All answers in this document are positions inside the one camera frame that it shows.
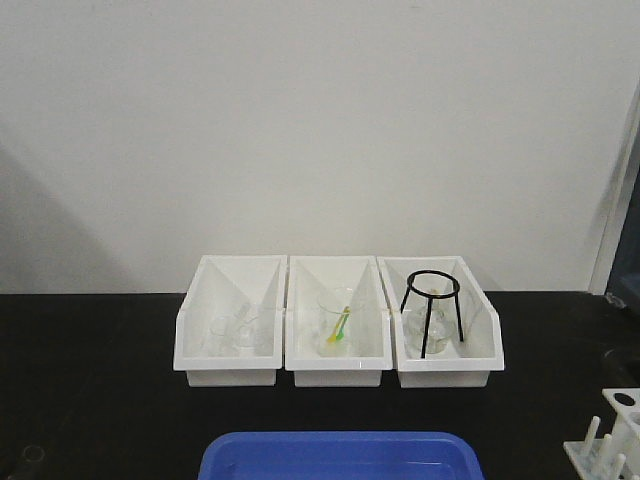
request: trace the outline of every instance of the yellow stirring rod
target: yellow stirring rod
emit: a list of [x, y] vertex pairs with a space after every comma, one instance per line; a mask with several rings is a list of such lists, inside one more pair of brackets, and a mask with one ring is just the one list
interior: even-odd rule
[[331, 332], [331, 335], [329, 335], [329, 338], [327, 338], [328, 343], [334, 343], [336, 340], [340, 340], [340, 338], [344, 336], [344, 333], [342, 333], [342, 329], [344, 328], [344, 324], [347, 321], [347, 318], [349, 318], [349, 305], [344, 307], [340, 318], [338, 318], [338, 321], [333, 326], [333, 331]]

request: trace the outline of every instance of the metal ring stand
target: metal ring stand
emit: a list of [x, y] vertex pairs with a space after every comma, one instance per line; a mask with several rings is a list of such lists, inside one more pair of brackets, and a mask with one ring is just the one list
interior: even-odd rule
[[[413, 286], [413, 281], [419, 275], [438, 275], [440, 277], [445, 277], [451, 280], [453, 285], [453, 290], [449, 293], [436, 294], [436, 293], [427, 293], [422, 290], [418, 290]], [[461, 342], [464, 342], [464, 333], [462, 332], [462, 317], [460, 316], [460, 300], [458, 299], [458, 293], [460, 293], [460, 282], [456, 280], [454, 277], [449, 275], [448, 273], [441, 272], [439, 270], [418, 270], [417, 272], [413, 272], [411, 275], [407, 277], [407, 291], [404, 293], [404, 298], [402, 299], [402, 305], [400, 305], [400, 313], [403, 312], [404, 306], [407, 303], [407, 298], [409, 297], [409, 292], [417, 293], [421, 297], [427, 298], [427, 315], [424, 319], [424, 336], [422, 337], [422, 353], [420, 354], [421, 358], [425, 358], [426, 350], [427, 350], [427, 338], [429, 337], [429, 323], [431, 322], [431, 307], [433, 305], [434, 300], [444, 300], [446, 298], [453, 297], [456, 302], [456, 315], [458, 316], [458, 338]]]

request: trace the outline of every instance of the test tube rack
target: test tube rack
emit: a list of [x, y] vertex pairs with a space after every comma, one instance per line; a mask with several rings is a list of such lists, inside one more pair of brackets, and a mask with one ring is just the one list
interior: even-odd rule
[[611, 433], [596, 439], [600, 418], [593, 417], [584, 441], [564, 449], [583, 480], [640, 480], [640, 388], [602, 393], [617, 414]]

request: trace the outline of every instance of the white wall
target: white wall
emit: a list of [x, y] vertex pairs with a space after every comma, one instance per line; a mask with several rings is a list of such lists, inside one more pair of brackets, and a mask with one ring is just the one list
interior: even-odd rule
[[585, 290], [634, 1], [0, 2], [0, 291], [184, 291], [203, 253], [463, 255]]

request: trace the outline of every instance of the black countertop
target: black countertop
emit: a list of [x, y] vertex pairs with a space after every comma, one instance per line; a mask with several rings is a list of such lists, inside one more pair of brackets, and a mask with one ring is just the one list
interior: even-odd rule
[[614, 414], [602, 356], [640, 345], [640, 319], [585, 293], [489, 293], [506, 370], [485, 388], [190, 388], [172, 370], [183, 295], [0, 296], [0, 453], [46, 450], [51, 479], [195, 479], [232, 431], [446, 431], [488, 480], [578, 478], [562, 442]]

